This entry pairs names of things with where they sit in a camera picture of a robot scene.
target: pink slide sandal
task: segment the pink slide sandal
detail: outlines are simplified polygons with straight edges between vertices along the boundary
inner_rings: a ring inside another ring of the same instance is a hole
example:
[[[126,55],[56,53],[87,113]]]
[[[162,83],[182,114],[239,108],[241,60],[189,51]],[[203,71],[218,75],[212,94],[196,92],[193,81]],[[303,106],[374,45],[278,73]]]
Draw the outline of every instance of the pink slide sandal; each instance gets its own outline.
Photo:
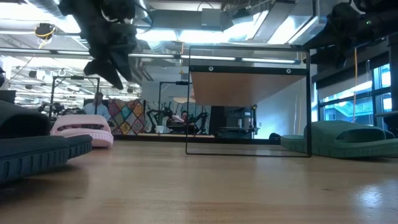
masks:
[[[55,122],[51,135],[66,138],[89,134],[93,147],[107,147],[113,145],[113,135],[108,122],[100,115],[71,114],[65,115]]]

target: man in white shirt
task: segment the man in white shirt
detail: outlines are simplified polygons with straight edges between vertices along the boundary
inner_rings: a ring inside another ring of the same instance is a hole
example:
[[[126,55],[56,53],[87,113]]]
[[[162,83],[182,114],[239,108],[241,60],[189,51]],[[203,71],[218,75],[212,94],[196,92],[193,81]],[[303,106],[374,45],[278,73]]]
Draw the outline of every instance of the man in white shirt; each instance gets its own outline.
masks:
[[[84,106],[83,110],[85,111],[86,114],[95,114],[95,104],[96,104],[97,115],[103,116],[108,121],[109,119],[111,119],[111,115],[109,114],[107,107],[104,104],[102,104],[103,97],[104,95],[98,92],[94,97],[94,101]]]

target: colorful quilt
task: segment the colorful quilt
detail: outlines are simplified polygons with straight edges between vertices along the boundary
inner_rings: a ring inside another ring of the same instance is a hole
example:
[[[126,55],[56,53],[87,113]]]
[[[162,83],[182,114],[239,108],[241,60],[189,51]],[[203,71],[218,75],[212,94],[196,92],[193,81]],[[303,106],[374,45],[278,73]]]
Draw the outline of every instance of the colorful quilt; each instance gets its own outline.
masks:
[[[113,135],[137,135],[144,131],[145,111],[143,100],[125,102],[119,99],[109,100],[110,122],[113,123]]]

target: floor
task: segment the floor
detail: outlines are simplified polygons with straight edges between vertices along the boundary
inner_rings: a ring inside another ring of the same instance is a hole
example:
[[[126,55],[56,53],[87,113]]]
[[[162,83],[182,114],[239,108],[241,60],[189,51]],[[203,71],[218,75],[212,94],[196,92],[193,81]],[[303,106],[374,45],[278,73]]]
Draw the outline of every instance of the floor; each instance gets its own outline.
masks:
[[[116,142],[2,187],[0,222],[397,223],[397,159],[186,156],[184,146]]]

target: green slide sandal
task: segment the green slide sandal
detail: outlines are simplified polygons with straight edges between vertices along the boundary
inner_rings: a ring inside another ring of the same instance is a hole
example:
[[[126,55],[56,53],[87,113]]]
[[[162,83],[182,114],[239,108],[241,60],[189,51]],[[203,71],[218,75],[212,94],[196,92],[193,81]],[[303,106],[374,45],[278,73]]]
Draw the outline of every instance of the green slide sandal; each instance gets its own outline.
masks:
[[[307,153],[304,136],[281,137],[282,147]],[[312,154],[332,158],[381,157],[398,154],[398,139],[389,131],[346,121],[312,123]]]

